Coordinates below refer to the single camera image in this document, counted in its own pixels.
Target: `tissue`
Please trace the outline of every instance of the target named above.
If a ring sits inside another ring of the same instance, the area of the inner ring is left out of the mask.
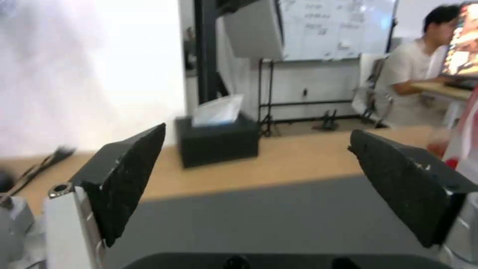
[[[236,121],[244,95],[222,97],[200,105],[193,114],[193,127],[229,124]]]

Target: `man's arm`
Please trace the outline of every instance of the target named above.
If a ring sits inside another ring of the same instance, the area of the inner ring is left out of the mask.
[[[393,51],[385,62],[381,76],[384,76],[386,83],[398,94],[398,95],[411,95],[422,93],[412,87],[413,83],[417,82],[445,82],[450,80],[445,77],[437,77],[427,80],[412,80],[412,59],[413,55],[404,48],[399,47]]]
[[[396,83],[392,85],[393,90],[398,94],[398,95],[411,95],[411,94],[417,94],[417,93],[422,93],[421,90],[412,87],[412,84],[414,83],[420,83],[420,82],[439,82],[439,83],[444,83],[447,81],[451,81],[451,78],[447,77],[437,77],[437,78],[431,78],[431,79],[426,79],[426,80],[409,80],[406,82],[402,83]]]

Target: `black hair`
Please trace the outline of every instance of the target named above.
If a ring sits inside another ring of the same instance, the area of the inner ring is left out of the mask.
[[[458,18],[460,9],[459,5],[443,5],[435,8],[425,18],[423,32],[426,33],[432,23],[442,24]]]

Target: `black gripper pad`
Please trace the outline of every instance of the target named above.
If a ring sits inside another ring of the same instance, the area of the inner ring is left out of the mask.
[[[355,130],[349,150],[375,190],[424,247],[443,244],[467,194],[478,191],[425,149]]]
[[[103,146],[71,179],[88,194],[99,231],[111,247],[135,211],[164,142],[166,125]]]

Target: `man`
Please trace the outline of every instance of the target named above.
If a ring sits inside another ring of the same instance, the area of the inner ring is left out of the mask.
[[[399,46],[386,60],[377,81],[376,105],[382,116],[388,105],[384,96],[389,94],[393,97],[394,103],[386,118],[391,125],[441,125],[443,107],[440,111],[436,104],[425,102],[420,96],[421,91],[411,85],[422,81],[447,80],[437,77],[438,68],[434,66],[442,64],[446,53],[446,47],[443,46],[449,45],[452,40],[459,13],[460,7],[457,5],[437,7],[425,18],[423,37]]]

